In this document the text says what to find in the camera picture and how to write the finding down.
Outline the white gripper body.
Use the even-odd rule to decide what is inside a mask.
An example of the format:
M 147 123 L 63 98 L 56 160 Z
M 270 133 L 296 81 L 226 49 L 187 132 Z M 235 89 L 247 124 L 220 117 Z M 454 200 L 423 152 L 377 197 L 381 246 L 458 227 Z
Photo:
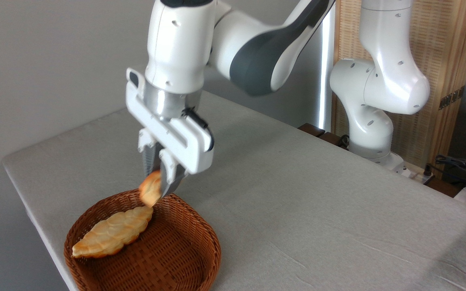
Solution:
M 128 112 L 181 164 L 187 174 L 201 173 L 212 163 L 214 138 L 197 114 L 201 90 L 174 94 L 158 89 L 132 68 L 126 70 Z

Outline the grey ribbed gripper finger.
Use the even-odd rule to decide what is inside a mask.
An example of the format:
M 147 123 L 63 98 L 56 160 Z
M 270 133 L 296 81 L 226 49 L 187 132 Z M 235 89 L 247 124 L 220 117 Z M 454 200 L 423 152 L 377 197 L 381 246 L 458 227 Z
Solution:
M 161 197 L 175 192 L 186 177 L 186 169 L 168 152 L 161 149 L 159 153 L 161 172 Z
M 159 152 L 161 144 L 147 129 L 141 129 L 138 135 L 138 151 L 142 155 L 145 177 L 160 169 Z

